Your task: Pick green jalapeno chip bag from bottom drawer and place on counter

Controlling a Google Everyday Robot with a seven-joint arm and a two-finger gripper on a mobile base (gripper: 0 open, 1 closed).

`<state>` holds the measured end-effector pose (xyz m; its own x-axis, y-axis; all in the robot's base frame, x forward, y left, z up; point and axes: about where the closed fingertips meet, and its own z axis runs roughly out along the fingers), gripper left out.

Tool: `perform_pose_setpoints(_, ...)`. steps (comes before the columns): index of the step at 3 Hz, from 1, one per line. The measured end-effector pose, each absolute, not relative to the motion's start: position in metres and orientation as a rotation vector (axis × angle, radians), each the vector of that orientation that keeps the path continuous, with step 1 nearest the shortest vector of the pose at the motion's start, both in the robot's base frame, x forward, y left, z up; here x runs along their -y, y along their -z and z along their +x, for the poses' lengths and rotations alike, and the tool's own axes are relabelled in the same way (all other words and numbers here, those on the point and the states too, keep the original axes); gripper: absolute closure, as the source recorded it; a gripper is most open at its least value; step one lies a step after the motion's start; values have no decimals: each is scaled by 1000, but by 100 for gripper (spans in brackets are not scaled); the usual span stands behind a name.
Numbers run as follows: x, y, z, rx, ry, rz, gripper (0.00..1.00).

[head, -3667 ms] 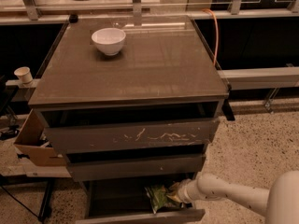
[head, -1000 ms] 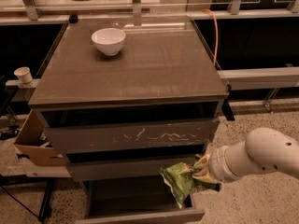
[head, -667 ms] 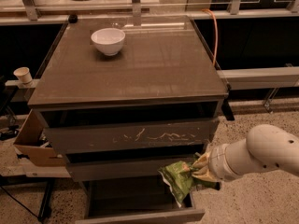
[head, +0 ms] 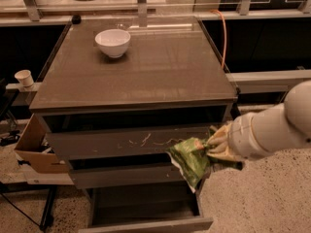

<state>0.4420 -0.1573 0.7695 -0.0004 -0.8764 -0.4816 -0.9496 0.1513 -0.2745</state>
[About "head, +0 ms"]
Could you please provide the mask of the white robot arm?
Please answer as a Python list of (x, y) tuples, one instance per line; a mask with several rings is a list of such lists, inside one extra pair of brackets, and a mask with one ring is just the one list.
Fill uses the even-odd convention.
[(208, 140), (207, 154), (228, 161), (259, 160), (279, 150), (308, 149), (311, 140), (311, 81), (293, 87), (283, 103), (247, 113)]

